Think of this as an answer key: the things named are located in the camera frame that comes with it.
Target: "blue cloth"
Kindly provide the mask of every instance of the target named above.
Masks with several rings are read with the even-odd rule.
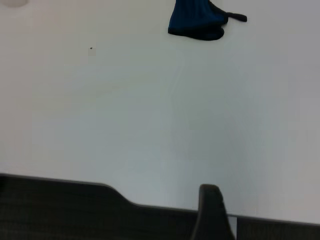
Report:
[[[217,40],[224,35],[221,26],[229,17],[247,21],[245,15],[225,12],[210,0],[176,0],[168,33],[205,41]]]
[[[169,28],[199,28],[222,25],[224,21],[224,15],[212,12],[208,0],[176,0]]]

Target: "white table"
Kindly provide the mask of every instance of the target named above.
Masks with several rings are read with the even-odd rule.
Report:
[[[0,5],[0,172],[320,224],[320,2],[214,3],[249,20],[213,42],[167,34],[174,0]]]

